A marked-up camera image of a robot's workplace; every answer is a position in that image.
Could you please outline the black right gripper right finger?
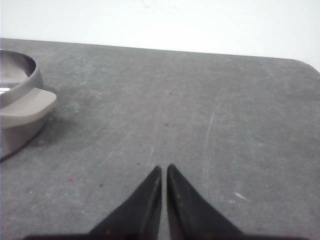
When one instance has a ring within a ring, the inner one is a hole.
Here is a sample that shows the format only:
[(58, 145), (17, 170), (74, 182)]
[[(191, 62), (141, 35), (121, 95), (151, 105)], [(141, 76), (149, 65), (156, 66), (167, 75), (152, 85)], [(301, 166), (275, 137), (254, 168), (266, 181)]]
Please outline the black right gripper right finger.
[(174, 164), (167, 168), (167, 213), (171, 237), (227, 237), (245, 234), (210, 205)]

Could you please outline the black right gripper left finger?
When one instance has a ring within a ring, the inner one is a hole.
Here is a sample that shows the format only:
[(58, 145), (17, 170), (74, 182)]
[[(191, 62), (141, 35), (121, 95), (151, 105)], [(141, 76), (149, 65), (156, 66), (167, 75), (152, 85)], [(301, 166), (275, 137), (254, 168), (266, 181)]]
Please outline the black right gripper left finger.
[(99, 237), (157, 237), (162, 209), (162, 170), (156, 166), (136, 190), (89, 234)]

